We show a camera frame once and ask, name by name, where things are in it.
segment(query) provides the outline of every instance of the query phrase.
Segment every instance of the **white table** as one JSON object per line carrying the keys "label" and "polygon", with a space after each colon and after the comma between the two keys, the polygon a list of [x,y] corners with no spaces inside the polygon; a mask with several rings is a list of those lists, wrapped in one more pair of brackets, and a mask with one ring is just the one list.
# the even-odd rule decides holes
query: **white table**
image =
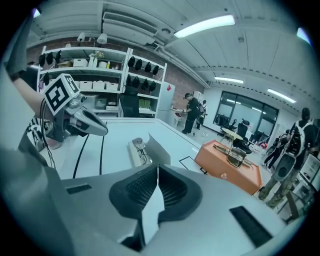
{"label": "white table", "polygon": [[75,178],[97,176],[100,173],[108,174],[132,168],[134,165],[128,151],[128,142],[138,137],[147,142],[149,133],[168,152],[172,166],[203,173],[200,170],[201,167],[194,161],[201,145],[165,122],[153,118],[102,117],[101,120],[107,122],[106,126],[109,130],[104,141],[102,136],[90,134],[88,137],[78,136],[68,149],[64,147],[65,145],[55,149],[66,152],[65,159],[59,159],[63,161],[61,169],[58,169],[61,179],[73,178],[82,148]]}

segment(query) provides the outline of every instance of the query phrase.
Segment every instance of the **backpack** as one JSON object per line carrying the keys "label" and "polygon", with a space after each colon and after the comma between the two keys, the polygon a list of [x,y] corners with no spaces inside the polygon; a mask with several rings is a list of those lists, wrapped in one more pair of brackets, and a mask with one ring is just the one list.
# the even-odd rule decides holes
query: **backpack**
{"label": "backpack", "polygon": [[202,113],[204,113],[205,112],[205,108],[204,108],[204,106],[199,102],[198,103],[198,107],[199,107],[199,110],[200,110],[200,114],[202,114]]}
{"label": "backpack", "polygon": [[312,123],[307,122],[304,127],[299,126],[299,121],[295,122],[295,127],[291,132],[287,151],[298,157],[305,149],[305,128]]}

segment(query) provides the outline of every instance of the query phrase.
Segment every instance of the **black chair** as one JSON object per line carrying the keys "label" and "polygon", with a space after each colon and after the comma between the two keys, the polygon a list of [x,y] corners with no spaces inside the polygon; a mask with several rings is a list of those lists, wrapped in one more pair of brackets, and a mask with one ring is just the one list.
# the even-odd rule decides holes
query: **black chair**
{"label": "black chair", "polygon": [[127,86],[124,93],[120,93],[119,99],[123,110],[123,117],[138,118],[140,116],[137,88]]}
{"label": "black chair", "polygon": [[235,123],[237,122],[237,119],[233,120],[233,123],[231,125],[228,126],[228,129],[230,131],[234,131],[234,129],[236,129],[237,127],[235,127]]}
{"label": "black chair", "polygon": [[252,153],[248,146],[248,138],[246,137],[248,125],[250,125],[250,122],[242,119],[242,122],[238,124],[238,129],[236,133],[240,135],[243,138],[243,140],[236,138],[233,141],[233,146],[243,150],[247,155]]}

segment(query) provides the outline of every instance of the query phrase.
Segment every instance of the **glass window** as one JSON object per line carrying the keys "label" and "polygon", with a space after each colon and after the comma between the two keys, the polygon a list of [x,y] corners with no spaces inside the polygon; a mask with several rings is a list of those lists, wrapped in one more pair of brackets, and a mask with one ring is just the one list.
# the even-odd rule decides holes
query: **glass window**
{"label": "glass window", "polygon": [[250,125],[246,137],[251,141],[267,139],[274,130],[278,110],[260,101],[235,93],[222,92],[220,104],[213,123],[221,127],[229,127],[234,120],[234,131],[243,120]]}
{"label": "glass window", "polygon": [[218,111],[216,113],[214,123],[218,126],[227,126],[230,120],[232,109],[236,102],[236,94],[223,92]]}
{"label": "glass window", "polygon": [[262,115],[263,106],[264,105],[261,102],[247,97],[238,96],[236,98],[230,122],[233,122],[234,119],[236,119],[236,123],[234,125],[237,127],[243,120],[247,120],[250,122],[248,131],[254,134],[257,130],[260,116]]}
{"label": "glass window", "polygon": [[265,105],[262,112],[262,119],[258,131],[264,133],[267,137],[271,135],[277,120],[278,111]]}

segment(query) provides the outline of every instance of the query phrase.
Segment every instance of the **white device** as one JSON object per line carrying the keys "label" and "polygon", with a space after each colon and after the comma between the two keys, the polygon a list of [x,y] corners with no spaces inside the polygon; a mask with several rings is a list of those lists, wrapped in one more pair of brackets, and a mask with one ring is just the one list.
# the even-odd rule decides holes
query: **white device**
{"label": "white device", "polygon": [[78,38],[76,39],[78,42],[83,42],[86,38],[86,34],[84,32],[81,32]]}
{"label": "white device", "polygon": [[107,40],[108,40],[107,34],[102,33],[101,35],[99,35],[96,41],[101,45],[105,45],[107,43]]}
{"label": "white device", "polygon": [[62,143],[68,136],[68,125],[84,134],[104,136],[108,133],[99,117],[84,106],[87,97],[80,93],[70,74],[62,73],[50,83],[44,92],[44,98],[54,116],[53,129],[48,132],[47,137]]}

